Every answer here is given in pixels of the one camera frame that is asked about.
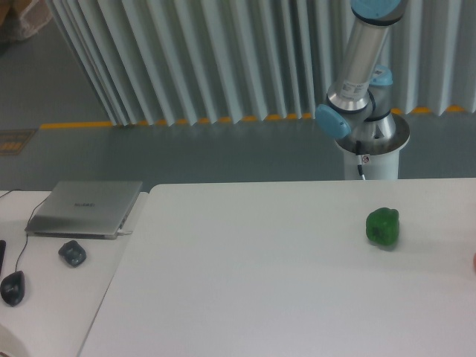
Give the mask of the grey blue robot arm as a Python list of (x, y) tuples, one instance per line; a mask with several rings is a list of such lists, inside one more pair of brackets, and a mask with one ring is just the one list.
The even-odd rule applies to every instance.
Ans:
[(386, 103), (392, 79), (373, 93), (377, 59), (391, 25), (404, 15), (406, 1), (351, 1), (356, 18), (337, 80), (327, 91), (327, 101), (316, 107), (315, 119), (331, 138), (349, 136), (365, 121), (380, 120), (390, 113)]

